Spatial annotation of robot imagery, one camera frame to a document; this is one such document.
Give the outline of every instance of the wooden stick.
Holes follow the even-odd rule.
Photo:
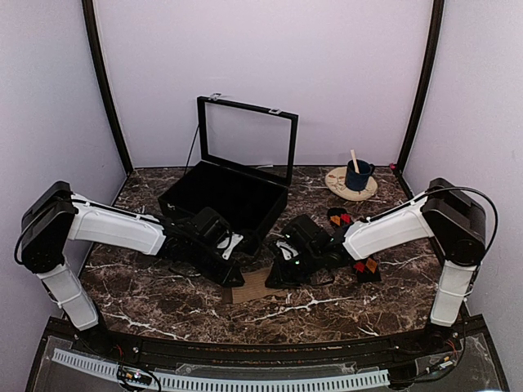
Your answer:
[[[351,155],[352,155],[352,162],[354,163],[354,171],[356,173],[360,174],[360,168],[358,167],[358,161],[356,161],[356,153],[354,152],[353,149],[351,150]]]

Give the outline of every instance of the lid frame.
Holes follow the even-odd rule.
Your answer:
[[[293,166],[294,166],[294,154],[296,150],[296,137],[297,137],[297,114],[288,112],[282,112],[279,110],[263,108],[261,106],[243,104],[240,102],[234,102],[231,100],[219,100],[213,99],[207,96],[199,96],[197,99],[198,106],[198,124],[199,124],[199,145],[202,160],[215,163],[216,165],[228,167],[236,172],[241,172],[249,176],[254,176],[262,180],[274,182],[279,185],[289,187],[293,180]],[[211,155],[208,151],[208,138],[207,138],[207,115],[205,113],[205,105],[221,105],[228,106],[236,109],[249,110],[256,113],[267,114],[270,116],[286,118],[291,121],[290,129],[290,140],[288,144],[288,158],[287,158],[287,173],[285,177],[277,176],[276,174],[267,173],[253,167],[242,165],[241,163],[233,162],[228,159],[220,158],[215,155]]]

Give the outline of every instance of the cardboard piece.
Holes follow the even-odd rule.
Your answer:
[[[241,302],[256,300],[264,296],[286,296],[287,291],[265,287],[270,268],[262,268],[254,272],[243,274],[245,284],[242,287],[224,288],[221,298],[225,304],[239,304]]]

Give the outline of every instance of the small red object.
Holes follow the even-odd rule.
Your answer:
[[[355,268],[356,271],[358,271],[358,272],[363,272],[363,271],[365,271],[365,264],[363,264],[361,261],[358,261],[358,262],[354,265],[354,268]]]
[[[340,216],[342,218],[342,221],[344,221],[345,223],[351,223],[351,217],[349,216],[349,214],[342,214],[342,216]]]

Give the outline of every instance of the blue mug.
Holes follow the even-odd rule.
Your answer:
[[[359,159],[356,159],[356,161],[358,162],[360,173],[355,172],[354,162],[349,161],[346,165],[345,186],[350,190],[360,192],[367,187],[367,182],[369,182],[369,178],[374,173],[376,167],[372,163],[360,161]]]

